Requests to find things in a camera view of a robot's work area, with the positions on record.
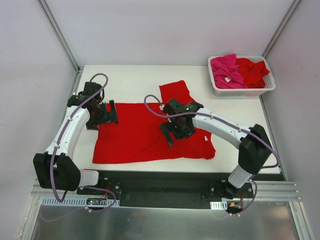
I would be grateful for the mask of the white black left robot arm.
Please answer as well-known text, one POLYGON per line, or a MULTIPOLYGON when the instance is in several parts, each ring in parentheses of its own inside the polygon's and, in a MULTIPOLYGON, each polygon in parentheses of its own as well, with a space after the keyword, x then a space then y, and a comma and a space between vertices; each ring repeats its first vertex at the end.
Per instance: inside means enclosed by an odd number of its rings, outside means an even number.
POLYGON ((104 96, 100 84, 87 81, 83 91, 68 99, 64 120, 54 140, 45 152, 36 153, 33 158, 41 188, 73 192, 88 186, 96 195, 105 191, 106 182, 99 178, 98 171, 79 169, 73 161, 84 128, 98 130, 100 125, 119 122, 115 102, 110 100, 110 110, 107 110, 104 96))

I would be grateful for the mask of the white perforated plastic basket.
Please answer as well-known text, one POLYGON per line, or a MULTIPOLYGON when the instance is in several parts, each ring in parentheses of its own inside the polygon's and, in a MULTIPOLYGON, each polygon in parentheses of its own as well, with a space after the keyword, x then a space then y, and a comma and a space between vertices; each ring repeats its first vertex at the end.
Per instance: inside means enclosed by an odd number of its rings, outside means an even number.
POLYGON ((257 55, 237 55, 237 58, 246 58, 251 60, 254 63, 260 62, 260 61, 264 61, 265 62, 265 66, 267 67, 267 69, 270 71, 270 73, 266 76, 263 77, 263 80, 265 82, 265 88, 245 88, 245 89, 219 89, 216 87, 215 83, 214 83, 214 76, 212 73, 212 68, 210 66, 210 60, 216 57, 222 57, 222 56, 211 56, 208 58, 208 70, 209 70, 209 76, 210 76, 210 80, 214 89, 214 94, 216 96, 260 96, 268 91, 273 91, 276 88, 276 84, 275 84, 275 79, 271 73, 270 67, 268 65, 268 63, 266 62, 265 58, 262 56, 257 56, 257 55))

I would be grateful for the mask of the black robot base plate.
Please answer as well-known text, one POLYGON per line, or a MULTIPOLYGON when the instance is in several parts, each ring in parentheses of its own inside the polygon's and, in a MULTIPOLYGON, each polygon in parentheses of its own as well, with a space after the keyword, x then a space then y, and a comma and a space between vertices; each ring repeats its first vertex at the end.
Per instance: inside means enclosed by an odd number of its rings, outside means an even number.
POLYGON ((226 191, 227 177, 227 173, 101 170, 94 189, 76 192, 98 197, 107 189, 120 206, 135 208, 209 209, 211 202, 222 199, 253 198, 250 183, 226 191))

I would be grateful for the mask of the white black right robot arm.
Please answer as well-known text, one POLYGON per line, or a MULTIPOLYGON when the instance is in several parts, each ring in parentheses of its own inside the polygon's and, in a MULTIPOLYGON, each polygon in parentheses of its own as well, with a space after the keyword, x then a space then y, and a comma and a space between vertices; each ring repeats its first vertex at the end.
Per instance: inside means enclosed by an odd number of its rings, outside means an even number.
POLYGON ((170 146, 175 140, 188 139, 197 130, 204 130, 238 150, 237 166, 224 183, 214 188, 223 198, 233 199, 241 194, 243 185, 259 173, 272 153, 271 143, 261 125, 249 127, 229 121, 196 101, 184 105, 172 98, 163 106, 162 113, 168 120, 160 125, 160 130, 170 146))

